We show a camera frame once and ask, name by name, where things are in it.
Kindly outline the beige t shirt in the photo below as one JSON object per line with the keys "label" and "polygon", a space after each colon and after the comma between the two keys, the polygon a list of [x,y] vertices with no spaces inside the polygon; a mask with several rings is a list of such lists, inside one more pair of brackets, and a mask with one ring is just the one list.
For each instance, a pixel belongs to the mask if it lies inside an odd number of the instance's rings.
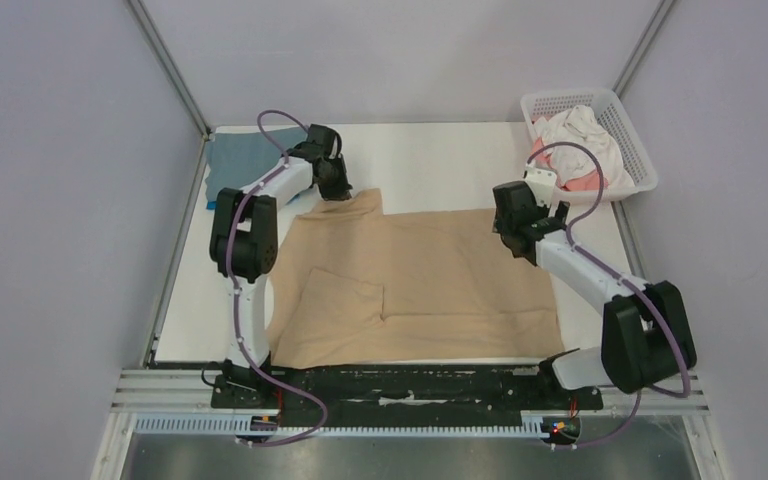
{"label": "beige t shirt", "polygon": [[270,275],[272,360],[290,368],[545,358],[563,350],[547,272],[490,209],[387,214],[379,190],[298,215]]}

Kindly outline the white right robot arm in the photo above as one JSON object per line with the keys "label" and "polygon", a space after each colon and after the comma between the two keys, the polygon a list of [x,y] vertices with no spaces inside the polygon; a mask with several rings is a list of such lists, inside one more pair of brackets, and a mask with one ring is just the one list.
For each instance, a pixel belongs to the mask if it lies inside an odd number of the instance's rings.
{"label": "white right robot arm", "polygon": [[679,289],[626,276],[601,260],[572,237],[568,204],[552,212],[524,180],[494,187],[493,198],[493,229],[512,255],[560,279],[602,315],[598,346],[543,361],[550,373],[537,382],[540,400],[562,408],[578,389],[601,384],[688,397],[697,354]]}

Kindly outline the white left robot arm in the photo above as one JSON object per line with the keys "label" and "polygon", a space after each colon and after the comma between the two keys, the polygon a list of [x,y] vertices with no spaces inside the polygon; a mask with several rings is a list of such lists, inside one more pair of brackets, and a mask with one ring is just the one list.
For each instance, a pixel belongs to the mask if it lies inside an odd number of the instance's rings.
{"label": "white left robot arm", "polygon": [[303,131],[305,139],[281,146],[276,164],[262,175],[216,197],[208,248],[218,273],[231,283],[233,338],[213,381],[214,408],[267,408],[276,396],[268,376],[266,290],[279,253],[279,210],[309,188],[325,200],[351,196],[341,135],[319,124]]}

